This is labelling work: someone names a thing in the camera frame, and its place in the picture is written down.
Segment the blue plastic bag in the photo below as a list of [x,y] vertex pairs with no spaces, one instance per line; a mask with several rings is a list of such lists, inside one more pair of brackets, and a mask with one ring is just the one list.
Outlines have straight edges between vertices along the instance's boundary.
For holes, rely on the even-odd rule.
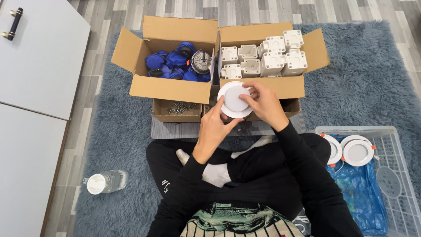
[[[331,135],[341,142],[345,135]],[[342,161],[335,167],[327,166],[327,170],[342,190],[344,199],[354,221],[363,234],[387,234],[388,217],[384,206],[383,197],[374,172],[374,159],[368,164],[355,167],[345,162],[339,170]]]

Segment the person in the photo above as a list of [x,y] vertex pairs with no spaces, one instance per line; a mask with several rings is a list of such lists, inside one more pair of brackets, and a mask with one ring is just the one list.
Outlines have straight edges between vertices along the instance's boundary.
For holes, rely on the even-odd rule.
[[[330,145],[316,134],[298,134],[287,119],[276,92],[258,82],[240,95],[256,115],[272,126],[277,142],[256,146],[232,159],[218,148],[242,121],[224,124],[224,97],[202,117],[197,143],[153,141],[146,150],[152,176],[163,199],[149,229],[153,237],[276,236],[299,237],[291,222],[305,208],[311,235],[362,236],[341,190],[325,166]],[[185,162],[181,153],[189,154]],[[203,180],[207,167],[219,183]]]

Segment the black sleeve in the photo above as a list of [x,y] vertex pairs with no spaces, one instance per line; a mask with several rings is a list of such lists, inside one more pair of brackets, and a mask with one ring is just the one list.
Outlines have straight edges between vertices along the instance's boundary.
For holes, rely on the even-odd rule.
[[158,211],[149,229],[148,237],[180,236],[192,216],[190,200],[193,190],[202,180],[205,167],[206,164],[199,164],[193,156],[190,156],[174,183],[171,182],[171,189],[158,205]]
[[311,234],[315,237],[362,237],[341,189],[291,122],[284,130],[276,132],[276,136],[288,167],[300,186],[302,203],[312,224]]

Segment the graphic t-shirt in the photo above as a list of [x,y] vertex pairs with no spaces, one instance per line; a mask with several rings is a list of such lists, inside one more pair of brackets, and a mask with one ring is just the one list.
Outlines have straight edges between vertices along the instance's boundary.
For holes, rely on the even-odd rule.
[[224,201],[204,206],[180,237],[302,237],[295,225],[266,205]]

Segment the cardboard box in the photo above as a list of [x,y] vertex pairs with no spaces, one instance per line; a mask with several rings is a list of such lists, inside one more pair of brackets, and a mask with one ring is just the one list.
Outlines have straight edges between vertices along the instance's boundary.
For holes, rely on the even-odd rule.
[[[202,109],[202,117],[211,109],[217,102],[218,92],[219,92],[220,86],[212,86],[210,88],[210,98],[209,98],[209,104],[203,105]],[[284,109],[285,115],[287,118],[290,118],[300,112],[300,100],[298,98],[295,99],[280,99],[282,108]],[[231,121],[232,118],[228,117],[227,120],[223,120],[224,122]],[[254,113],[251,112],[250,115],[244,118],[245,121],[260,121],[261,119]]]
[[184,19],[173,17],[143,16],[143,39],[122,28],[111,62],[132,72],[133,80],[129,94],[154,98],[152,112],[161,122],[198,122],[200,113],[194,115],[168,114],[167,101],[177,100],[209,103],[211,82],[183,81],[148,76],[145,57],[164,50],[170,53],[183,41],[191,42],[196,50],[202,49],[212,55],[219,49],[217,20]]
[[[284,30],[293,30],[291,22],[221,27],[221,47],[240,47],[242,44],[260,45],[268,36],[283,35]],[[321,28],[303,35],[303,40],[304,45],[300,51],[306,53],[308,64],[307,69],[303,73],[308,73],[330,64]],[[220,85],[223,86],[230,81],[229,79],[220,78]],[[259,81],[264,86],[275,90],[279,99],[301,98],[305,96],[303,75],[293,77],[242,78],[236,79],[236,81]]]
[[169,113],[167,110],[173,107],[174,100],[152,100],[152,117],[160,122],[200,122],[202,118],[203,105],[197,104],[196,108],[184,111],[182,114]]

